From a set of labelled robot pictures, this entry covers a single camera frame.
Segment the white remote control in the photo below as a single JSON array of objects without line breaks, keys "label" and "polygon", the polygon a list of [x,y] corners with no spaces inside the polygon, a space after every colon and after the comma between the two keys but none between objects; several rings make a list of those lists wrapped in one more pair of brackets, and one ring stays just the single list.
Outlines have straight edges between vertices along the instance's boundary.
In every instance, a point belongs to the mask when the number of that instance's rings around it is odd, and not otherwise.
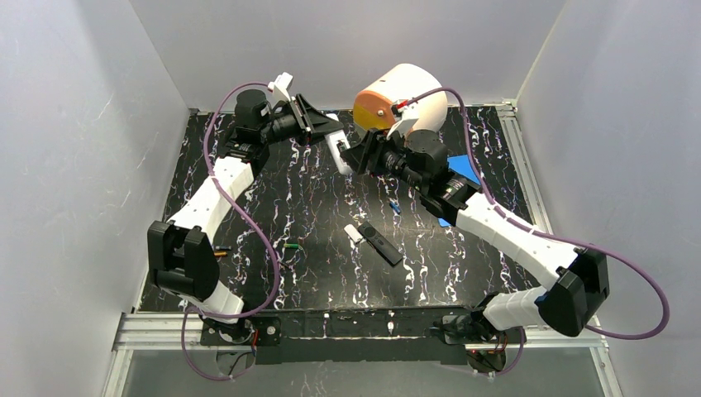
[{"label": "white remote control", "polygon": [[341,153],[350,146],[343,127],[327,133],[324,139],[339,173],[345,176],[351,175],[353,173],[352,168],[341,157]]}]

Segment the white battery cover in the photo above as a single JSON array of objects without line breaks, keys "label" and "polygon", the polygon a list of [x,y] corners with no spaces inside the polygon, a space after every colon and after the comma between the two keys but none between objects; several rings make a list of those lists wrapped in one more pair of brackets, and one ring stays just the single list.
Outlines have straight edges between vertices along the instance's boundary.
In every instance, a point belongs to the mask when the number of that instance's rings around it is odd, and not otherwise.
[{"label": "white battery cover", "polygon": [[343,228],[349,240],[354,244],[361,243],[365,238],[353,224],[347,224]]}]

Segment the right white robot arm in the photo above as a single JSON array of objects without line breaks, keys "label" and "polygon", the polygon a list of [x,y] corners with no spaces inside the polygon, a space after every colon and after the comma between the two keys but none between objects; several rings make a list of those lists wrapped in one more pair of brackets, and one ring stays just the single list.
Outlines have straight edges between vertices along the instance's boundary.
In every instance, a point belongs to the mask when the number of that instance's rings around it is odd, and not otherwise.
[{"label": "right white robot arm", "polygon": [[491,204],[477,183],[450,168],[448,148],[434,131],[418,130],[403,139],[372,129],[353,146],[343,136],[327,144],[344,173],[390,175],[405,182],[430,214],[497,248],[536,278],[536,288],[488,294],[469,313],[438,323],[445,343],[487,340],[527,326],[577,337],[608,297],[603,254],[514,226],[515,218]]}]

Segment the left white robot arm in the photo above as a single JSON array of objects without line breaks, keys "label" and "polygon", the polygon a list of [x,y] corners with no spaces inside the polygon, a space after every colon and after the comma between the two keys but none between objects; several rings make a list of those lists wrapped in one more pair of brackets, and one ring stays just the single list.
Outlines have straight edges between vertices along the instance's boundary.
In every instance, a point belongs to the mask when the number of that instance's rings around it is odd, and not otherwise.
[{"label": "left white robot arm", "polygon": [[[234,124],[217,143],[217,157],[203,144],[208,176],[192,198],[166,221],[154,221],[147,231],[148,279],[155,287],[185,299],[198,314],[225,324],[258,313],[279,290],[279,261],[262,230],[242,208],[237,197],[255,181],[269,159],[269,148],[294,140],[300,146],[326,141],[335,145],[343,132],[337,117],[312,106],[303,95],[271,103],[256,84],[231,93],[236,100]],[[220,266],[212,243],[225,216],[236,211],[261,238],[273,261],[273,287],[255,309],[244,309],[244,301],[220,279]]]}]

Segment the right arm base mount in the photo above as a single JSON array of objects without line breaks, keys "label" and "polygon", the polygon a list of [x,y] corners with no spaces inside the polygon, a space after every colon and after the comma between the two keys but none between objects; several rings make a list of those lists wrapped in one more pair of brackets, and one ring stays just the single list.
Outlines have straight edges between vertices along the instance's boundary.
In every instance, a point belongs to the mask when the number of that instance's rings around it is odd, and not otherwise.
[{"label": "right arm base mount", "polygon": [[446,315],[429,327],[429,333],[448,346],[479,344],[466,350],[467,365],[476,375],[505,375],[520,361],[527,335],[523,328],[499,331],[481,315]]}]

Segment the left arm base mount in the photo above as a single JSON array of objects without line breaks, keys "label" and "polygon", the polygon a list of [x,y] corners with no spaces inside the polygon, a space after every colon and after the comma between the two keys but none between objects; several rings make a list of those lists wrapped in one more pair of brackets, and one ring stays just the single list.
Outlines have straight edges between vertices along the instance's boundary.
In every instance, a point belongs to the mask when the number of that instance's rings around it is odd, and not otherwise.
[{"label": "left arm base mount", "polygon": [[235,323],[204,319],[200,344],[215,347],[221,376],[235,379],[255,365],[262,347],[279,345],[281,331],[279,318],[271,316],[243,318]]}]

